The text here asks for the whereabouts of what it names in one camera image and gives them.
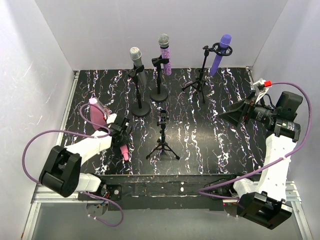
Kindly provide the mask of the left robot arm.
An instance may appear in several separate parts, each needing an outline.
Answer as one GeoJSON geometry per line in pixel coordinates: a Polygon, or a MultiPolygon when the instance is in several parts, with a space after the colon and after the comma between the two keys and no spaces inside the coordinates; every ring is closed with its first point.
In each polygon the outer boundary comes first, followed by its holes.
{"type": "Polygon", "coordinates": [[[92,157],[111,147],[119,148],[125,161],[129,160],[130,120],[113,113],[106,120],[107,130],[97,129],[89,138],[85,138],[67,147],[54,146],[39,176],[39,182],[62,197],[75,192],[100,193],[102,180],[92,173],[81,173],[82,165],[92,157]]]}

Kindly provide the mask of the purple glitter microphone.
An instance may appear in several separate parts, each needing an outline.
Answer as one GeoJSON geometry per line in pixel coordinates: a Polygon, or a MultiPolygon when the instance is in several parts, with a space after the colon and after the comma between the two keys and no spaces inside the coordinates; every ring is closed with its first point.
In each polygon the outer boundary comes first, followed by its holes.
{"type": "Polygon", "coordinates": [[[170,39],[167,34],[162,33],[158,37],[158,44],[160,46],[161,57],[162,57],[162,59],[166,60],[166,63],[163,63],[163,69],[164,69],[164,73],[167,76],[170,76],[172,74],[172,65],[171,65],[169,43],[170,43],[170,39]]]}

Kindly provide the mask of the round base stand with clip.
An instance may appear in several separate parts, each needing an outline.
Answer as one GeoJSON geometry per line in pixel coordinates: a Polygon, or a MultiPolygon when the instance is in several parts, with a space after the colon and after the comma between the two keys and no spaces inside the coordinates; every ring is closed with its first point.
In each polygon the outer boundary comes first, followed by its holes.
{"type": "Polygon", "coordinates": [[[161,64],[168,64],[169,59],[168,58],[162,58],[160,55],[159,57],[152,58],[151,62],[154,67],[156,67],[157,71],[157,78],[156,78],[156,87],[153,88],[150,92],[150,99],[154,102],[161,103],[167,100],[168,98],[168,91],[162,86],[162,80],[161,80],[161,64]]]}

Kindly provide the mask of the silver microphone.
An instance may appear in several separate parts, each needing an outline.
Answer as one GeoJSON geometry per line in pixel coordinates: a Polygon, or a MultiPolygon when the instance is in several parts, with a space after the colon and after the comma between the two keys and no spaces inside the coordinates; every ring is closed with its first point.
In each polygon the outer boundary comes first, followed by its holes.
{"type": "MultiPolygon", "coordinates": [[[[142,62],[142,53],[138,47],[131,47],[129,50],[129,54],[130,54],[130,59],[133,61],[133,64],[136,68],[144,66],[142,62]]],[[[138,77],[140,82],[143,85],[147,84],[147,77],[146,77],[145,70],[139,72],[138,77]]]]}

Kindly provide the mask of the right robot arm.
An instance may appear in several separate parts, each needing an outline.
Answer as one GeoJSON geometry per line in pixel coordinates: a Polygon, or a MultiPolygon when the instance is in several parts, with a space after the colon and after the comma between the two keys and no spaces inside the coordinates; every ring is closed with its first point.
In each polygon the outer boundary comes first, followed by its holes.
{"type": "Polygon", "coordinates": [[[289,219],[293,212],[286,204],[290,159],[285,155],[294,150],[300,137],[301,126],[294,120],[302,101],[302,96],[283,91],[272,108],[255,103],[255,93],[252,92],[218,115],[235,127],[255,120],[267,130],[266,153],[258,184],[243,178],[233,183],[233,189],[239,197],[237,215],[270,230],[289,219]]]}

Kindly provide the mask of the round base stand with scissor clamp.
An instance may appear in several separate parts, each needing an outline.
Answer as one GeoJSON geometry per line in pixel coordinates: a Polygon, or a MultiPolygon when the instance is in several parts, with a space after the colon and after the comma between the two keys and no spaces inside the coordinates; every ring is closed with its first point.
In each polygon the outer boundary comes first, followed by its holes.
{"type": "Polygon", "coordinates": [[[143,118],[147,116],[150,111],[151,107],[150,105],[142,101],[142,96],[141,92],[139,89],[139,78],[138,74],[142,73],[144,71],[144,65],[142,66],[133,66],[133,68],[128,72],[128,76],[133,80],[134,85],[135,85],[135,96],[136,96],[136,102],[134,102],[131,106],[131,113],[133,116],[138,117],[138,118],[143,118]]]}

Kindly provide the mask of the pink microphone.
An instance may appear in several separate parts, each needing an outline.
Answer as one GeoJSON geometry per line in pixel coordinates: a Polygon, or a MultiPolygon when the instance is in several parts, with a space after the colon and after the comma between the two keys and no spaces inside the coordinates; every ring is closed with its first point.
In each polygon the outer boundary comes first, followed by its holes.
{"type": "Polygon", "coordinates": [[[121,147],[120,147],[120,151],[121,151],[121,154],[122,154],[122,156],[123,156],[123,158],[124,158],[124,160],[125,161],[129,161],[129,150],[128,150],[128,147],[127,147],[127,145],[125,144],[125,145],[122,145],[121,147]]]}

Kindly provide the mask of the small tripod stand ring clamp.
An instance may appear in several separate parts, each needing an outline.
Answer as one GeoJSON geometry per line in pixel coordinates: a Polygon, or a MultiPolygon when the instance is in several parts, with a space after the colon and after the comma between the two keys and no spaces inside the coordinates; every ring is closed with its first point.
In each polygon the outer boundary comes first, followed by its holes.
{"type": "Polygon", "coordinates": [[[158,127],[161,128],[161,130],[159,131],[160,133],[160,138],[157,140],[158,145],[151,151],[151,153],[149,153],[145,158],[149,159],[151,157],[151,155],[155,152],[155,151],[167,151],[167,152],[171,152],[174,154],[175,158],[177,160],[180,160],[180,157],[172,150],[171,147],[169,147],[168,143],[166,142],[166,126],[167,126],[167,120],[169,120],[169,116],[167,114],[167,111],[162,109],[159,112],[159,121],[156,123],[158,127]]]}

